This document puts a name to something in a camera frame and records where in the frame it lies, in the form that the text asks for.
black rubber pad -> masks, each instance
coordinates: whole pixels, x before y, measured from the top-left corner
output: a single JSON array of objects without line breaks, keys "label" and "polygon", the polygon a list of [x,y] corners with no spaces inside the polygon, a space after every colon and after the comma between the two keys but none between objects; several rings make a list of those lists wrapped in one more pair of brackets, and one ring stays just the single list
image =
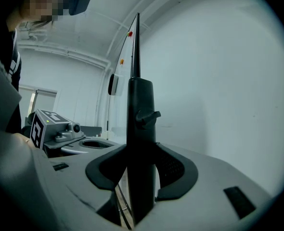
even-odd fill
[{"label": "black rubber pad", "polygon": [[238,187],[229,187],[224,189],[225,194],[233,205],[240,219],[249,215],[256,208]]},{"label": "black rubber pad", "polygon": [[58,165],[54,165],[53,168],[55,171],[61,170],[63,168],[69,167],[67,164],[62,163],[62,164],[58,164]]}]

black vertical pole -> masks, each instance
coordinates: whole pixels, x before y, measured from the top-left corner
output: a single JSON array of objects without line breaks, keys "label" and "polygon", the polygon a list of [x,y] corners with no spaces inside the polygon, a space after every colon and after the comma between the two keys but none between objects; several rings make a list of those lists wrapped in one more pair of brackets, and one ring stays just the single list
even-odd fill
[{"label": "black vertical pole", "polygon": [[134,37],[131,79],[128,83],[127,149],[128,184],[134,224],[153,208],[155,201],[155,119],[153,84],[140,78],[139,14]]},{"label": "black vertical pole", "polygon": [[131,78],[141,77],[140,70],[140,14],[136,16],[136,26],[133,40],[132,60],[131,60]]}]

gray surface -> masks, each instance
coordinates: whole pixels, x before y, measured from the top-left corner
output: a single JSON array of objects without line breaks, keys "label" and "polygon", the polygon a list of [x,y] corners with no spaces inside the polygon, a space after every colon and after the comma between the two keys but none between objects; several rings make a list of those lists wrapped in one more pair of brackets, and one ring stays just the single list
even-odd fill
[{"label": "gray surface", "polygon": [[85,168],[90,161],[119,147],[120,145],[104,148],[102,150],[94,149],[87,154],[52,158],[49,159],[49,161],[53,166],[60,163],[69,165],[69,167],[57,171],[57,176],[74,196],[97,211],[110,199],[111,192],[108,190],[100,190],[93,185],[85,174]]},{"label": "gray surface", "polygon": [[256,208],[271,200],[263,189],[228,163],[176,146],[165,146],[196,164],[199,171],[197,183],[181,199],[158,202],[136,230],[235,228],[239,218],[223,192],[228,187],[238,186]]},{"label": "gray surface", "polygon": [[[157,202],[136,230],[241,230],[270,202],[271,198],[263,189],[228,163],[175,146],[165,146],[191,159],[198,167],[199,178],[181,199]],[[90,159],[98,157],[102,152],[103,150],[95,150],[88,154],[57,159],[57,162],[70,164],[58,176],[74,195],[94,208],[99,208],[105,196],[87,182],[84,170]],[[241,221],[223,191],[233,186],[238,186],[257,208]]]},{"label": "gray surface", "polygon": [[94,150],[102,150],[102,149],[94,149],[94,148],[87,148],[87,147],[80,146],[79,145],[80,142],[83,142],[83,141],[98,141],[98,142],[111,144],[111,146],[117,145],[117,143],[112,142],[112,141],[107,141],[107,140],[100,139],[100,138],[86,137],[86,138],[83,138],[83,139],[81,139],[77,142],[71,143],[70,146],[63,146],[61,148],[61,151],[68,153],[68,154],[82,154],[82,153],[89,153],[89,152],[92,152]]},{"label": "gray surface", "polygon": [[57,133],[57,136],[54,138],[55,142],[62,143],[66,141],[72,141],[74,139],[82,138],[84,136],[84,133],[81,131],[75,132],[74,126],[78,125],[80,127],[79,123],[69,123],[67,125],[66,130],[59,131]]},{"label": "gray surface", "polygon": [[79,141],[81,139],[83,139],[85,136],[83,135],[81,138],[76,138],[76,139],[72,139],[70,141],[64,141],[64,142],[55,142],[55,141],[48,141],[45,142],[44,145],[47,146],[49,149],[58,149],[62,146],[65,146],[67,144],[71,144],[74,143],[76,141]]},{"label": "gray surface", "polygon": [[[89,157],[82,160],[84,164],[86,164],[90,158],[100,156],[99,154],[86,155]],[[54,160],[54,162],[51,163],[64,161],[69,163],[72,169],[74,169],[81,163],[79,160],[80,156],[82,155],[71,156],[71,160],[73,160],[72,163],[67,161],[70,157],[58,158],[58,160]],[[81,192],[73,193],[71,186],[73,186],[74,182],[80,182],[79,180],[75,180],[77,174],[73,171],[64,174],[64,176],[70,176],[70,178],[67,178],[68,180],[72,180],[71,183],[65,183],[64,177],[61,176],[61,172],[64,172],[65,169],[55,172],[43,151],[36,151],[34,161],[37,172],[41,172],[39,173],[39,179],[45,195],[48,197],[57,217],[59,230],[122,230],[119,226],[105,220],[94,212],[94,210],[100,206],[98,199],[100,198],[106,201],[111,194],[110,191],[99,190],[88,180],[88,186],[90,188],[88,188],[86,183],[81,185],[81,188],[83,188],[82,186],[86,187],[86,189],[89,190],[88,192],[82,190]],[[88,198],[94,198],[93,201],[90,200],[91,205],[88,205]]]}]

curved black bracket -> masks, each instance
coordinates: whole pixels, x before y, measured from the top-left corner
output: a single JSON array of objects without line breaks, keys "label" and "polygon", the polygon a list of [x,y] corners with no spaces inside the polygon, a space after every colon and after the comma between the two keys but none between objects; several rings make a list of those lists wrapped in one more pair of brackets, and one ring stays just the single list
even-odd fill
[{"label": "curved black bracket", "polygon": [[85,168],[89,180],[99,189],[114,191],[127,167],[126,145],[91,161]]},{"label": "curved black bracket", "polygon": [[190,159],[157,143],[156,168],[160,177],[157,201],[181,198],[196,183],[198,169]]}]

black stand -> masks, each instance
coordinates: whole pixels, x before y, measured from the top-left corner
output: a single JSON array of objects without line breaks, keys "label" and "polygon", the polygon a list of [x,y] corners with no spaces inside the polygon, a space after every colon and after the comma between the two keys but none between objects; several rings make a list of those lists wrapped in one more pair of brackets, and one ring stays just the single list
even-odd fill
[{"label": "black stand", "polygon": [[155,204],[155,166],[161,189],[157,201],[182,197],[196,183],[195,164],[156,143],[152,82],[140,78],[139,14],[135,29],[131,78],[128,82],[127,145],[90,162],[86,175],[100,189],[114,191],[126,167],[134,224],[139,223]]}]

